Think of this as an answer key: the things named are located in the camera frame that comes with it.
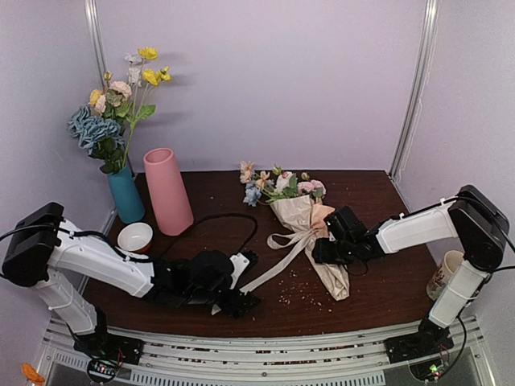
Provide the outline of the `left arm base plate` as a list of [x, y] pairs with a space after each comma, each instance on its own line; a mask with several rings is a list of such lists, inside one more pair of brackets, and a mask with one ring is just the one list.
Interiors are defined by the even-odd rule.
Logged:
[[108, 334], [107, 339], [97, 339], [86, 335], [73, 335], [76, 351], [92, 359], [104, 359], [113, 363], [139, 364], [144, 342], [141, 339]]

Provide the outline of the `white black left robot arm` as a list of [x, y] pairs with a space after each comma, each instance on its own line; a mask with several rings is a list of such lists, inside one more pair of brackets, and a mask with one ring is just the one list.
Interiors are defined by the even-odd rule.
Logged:
[[165, 260], [119, 248], [98, 231], [84, 231], [63, 216], [62, 205], [50, 202], [3, 234], [10, 241], [1, 275], [9, 282], [35, 290], [49, 309], [67, 324], [78, 351], [96, 357], [127, 353], [136, 343], [108, 332], [105, 313], [76, 291], [64, 270], [117, 287], [134, 298], [180, 307], [218, 306], [240, 318], [260, 300], [237, 289], [240, 276], [257, 261], [251, 252], [228, 256], [203, 251], [191, 260]]

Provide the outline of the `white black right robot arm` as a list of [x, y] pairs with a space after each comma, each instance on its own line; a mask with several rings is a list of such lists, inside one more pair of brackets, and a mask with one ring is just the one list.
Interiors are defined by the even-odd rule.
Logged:
[[477, 187], [465, 185], [450, 198], [367, 228], [350, 207], [324, 220], [328, 236], [315, 242], [318, 264], [367, 264], [414, 246], [447, 247], [442, 257], [458, 255], [459, 265], [418, 325], [415, 333], [388, 339], [395, 351], [429, 355], [449, 336], [449, 327], [500, 267], [509, 239], [506, 215]]

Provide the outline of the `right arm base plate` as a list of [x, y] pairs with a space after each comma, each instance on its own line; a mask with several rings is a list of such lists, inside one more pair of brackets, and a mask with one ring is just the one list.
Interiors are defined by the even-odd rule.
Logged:
[[452, 349], [455, 346], [449, 331], [444, 332], [443, 335], [416, 332], [387, 338], [384, 345], [390, 363], [419, 359], [438, 354], [442, 349]]

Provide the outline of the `flower bunch pink blue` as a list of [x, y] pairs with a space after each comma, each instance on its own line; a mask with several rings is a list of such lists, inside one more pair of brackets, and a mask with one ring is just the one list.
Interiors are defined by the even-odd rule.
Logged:
[[247, 161], [240, 161], [239, 167], [240, 183], [245, 186], [242, 202], [251, 207], [304, 196], [320, 203], [327, 194], [324, 184], [312, 179], [306, 171], [299, 175], [280, 166], [274, 166], [271, 171], [256, 171], [255, 164]]

